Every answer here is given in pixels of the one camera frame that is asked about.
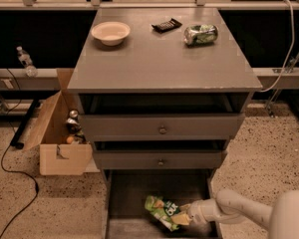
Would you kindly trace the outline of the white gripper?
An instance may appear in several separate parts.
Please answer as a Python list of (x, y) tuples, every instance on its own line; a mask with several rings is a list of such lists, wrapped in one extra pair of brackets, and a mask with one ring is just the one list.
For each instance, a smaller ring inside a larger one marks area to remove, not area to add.
[(191, 204), (179, 206), (180, 212), (171, 216), (173, 223), (177, 225), (189, 225), (191, 220), (196, 225), (205, 225), (211, 221), (219, 221), (221, 218), (221, 210), (215, 199), (197, 200)]

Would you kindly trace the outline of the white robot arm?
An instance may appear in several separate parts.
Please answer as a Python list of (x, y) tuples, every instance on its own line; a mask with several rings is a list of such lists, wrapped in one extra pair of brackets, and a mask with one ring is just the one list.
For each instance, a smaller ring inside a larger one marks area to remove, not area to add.
[(205, 225), (211, 221), (236, 224), (242, 218), (265, 229), (268, 239), (299, 239), (299, 190), (280, 194), (269, 206), (222, 189), (214, 198), (180, 206), (180, 212), (171, 216), (178, 225)]

